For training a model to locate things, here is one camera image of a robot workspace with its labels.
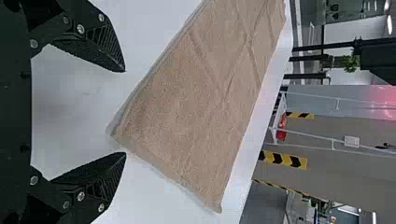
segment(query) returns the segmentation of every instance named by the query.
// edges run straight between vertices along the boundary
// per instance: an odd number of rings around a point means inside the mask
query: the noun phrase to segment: green plant
[[[360,59],[358,55],[344,55],[341,60],[341,64],[344,66],[344,71],[347,73],[354,73],[357,67],[360,65]]]

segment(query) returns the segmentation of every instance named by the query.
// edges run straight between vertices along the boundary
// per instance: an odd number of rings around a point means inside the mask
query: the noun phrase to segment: black equipment
[[[110,206],[126,154],[51,181],[30,165],[31,58],[51,44],[124,72],[110,19],[87,0],[0,0],[0,28],[0,223],[91,223]]]

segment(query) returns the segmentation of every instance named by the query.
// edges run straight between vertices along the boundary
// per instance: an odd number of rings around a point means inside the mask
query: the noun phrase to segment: white table
[[[226,189],[221,215],[182,187],[128,154],[112,205],[95,223],[239,223],[250,178],[262,146],[292,46],[288,22],[262,84],[247,133]],[[112,20],[127,72],[114,74],[46,47],[33,59],[34,140],[32,164],[46,178],[119,149],[105,129],[137,83],[163,52],[200,0],[95,0]]]

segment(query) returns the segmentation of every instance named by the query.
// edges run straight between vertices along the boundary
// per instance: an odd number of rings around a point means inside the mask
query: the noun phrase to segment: beige towel
[[[284,8],[283,0],[204,0],[109,125],[218,213]]]

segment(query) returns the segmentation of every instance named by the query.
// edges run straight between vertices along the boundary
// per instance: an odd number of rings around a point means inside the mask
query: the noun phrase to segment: red object
[[[286,113],[282,115],[282,118],[280,119],[279,124],[277,125],[278,128],[280,129],[285,129],[286,128],[286,123],[287,123],[287,116]],[[285,131],[276,131],[276,139],[280,142],[284,142],[286,140],[286,135],[288,133]]]

